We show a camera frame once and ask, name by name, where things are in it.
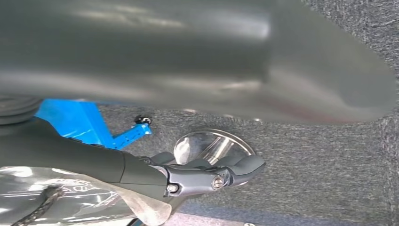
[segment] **black hose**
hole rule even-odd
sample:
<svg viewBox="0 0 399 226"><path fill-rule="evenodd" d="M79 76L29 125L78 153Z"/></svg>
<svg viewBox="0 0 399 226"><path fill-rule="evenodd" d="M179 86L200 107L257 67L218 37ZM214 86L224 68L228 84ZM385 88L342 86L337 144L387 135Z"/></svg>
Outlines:
<svg viewBox="0 0 399 226"><path fill-rule="evenodd" d="M41 102L38 98L0 95L0 125L29 120L38 111Z"/></svg>

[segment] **clear plastic wrap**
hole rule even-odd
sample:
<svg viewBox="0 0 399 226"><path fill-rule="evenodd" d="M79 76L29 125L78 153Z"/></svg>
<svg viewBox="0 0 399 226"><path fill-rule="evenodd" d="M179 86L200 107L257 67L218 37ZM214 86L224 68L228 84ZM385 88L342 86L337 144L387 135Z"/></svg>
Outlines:
<svg viewBox="0 0 399 226"><path fill-rule="evenodd" d="M81 225L139 218L149 226L163 224L172 207L164 202L95 178L62 169L10 166L0 168L0 225L30 214L49 185L64 195L32 225Z"/></svg>

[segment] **gray carpet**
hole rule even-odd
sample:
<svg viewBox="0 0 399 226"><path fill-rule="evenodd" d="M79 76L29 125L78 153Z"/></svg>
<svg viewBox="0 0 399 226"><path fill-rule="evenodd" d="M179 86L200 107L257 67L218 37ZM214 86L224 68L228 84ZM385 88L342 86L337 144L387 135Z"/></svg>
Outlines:
<svg viewBox="0 0 399 226"><path fill-rule="evenodd" d="M399 0L306 0L311 8L376 51L398 75ZM134 117L153 117L154 135L126 150L172 151L203 127L241 136L267 170L251 183L189 200L183 213L266 226L399 226L399 110L378 121L343 126L262 123L177 110L101 106L113 133Z"/></svg>

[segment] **black mechanical claw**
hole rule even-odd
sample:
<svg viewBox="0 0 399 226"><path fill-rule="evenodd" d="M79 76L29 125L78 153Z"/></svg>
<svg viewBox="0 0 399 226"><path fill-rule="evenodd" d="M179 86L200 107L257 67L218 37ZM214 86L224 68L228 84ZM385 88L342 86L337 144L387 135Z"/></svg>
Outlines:
<svg viewBox="0 0 399 226"><path fill-rule="evenodd" d="M152 158L140 158L165 174L168 178L166 196L173 197L206 194L223 187L243 185L262 172L266 165L256 155L245 158L227 156L214 166L204 159L196 159L186 165L163 165L166 160L171 160L171 155L161 153Z"/></svg>

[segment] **blue metal stand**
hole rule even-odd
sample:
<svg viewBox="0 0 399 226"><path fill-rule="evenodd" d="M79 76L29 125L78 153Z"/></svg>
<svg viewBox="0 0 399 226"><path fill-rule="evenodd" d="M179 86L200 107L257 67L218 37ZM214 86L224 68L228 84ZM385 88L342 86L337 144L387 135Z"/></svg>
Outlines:
<svg viewBox="0 0 399 226"><path fill-rule="evenodd" d="M85 144L122 149L144 135L151 134L148 124L137 124L113 136L97 106L92 102L47 99L36 114L47 120L63 137L72 137Z"/></svg>

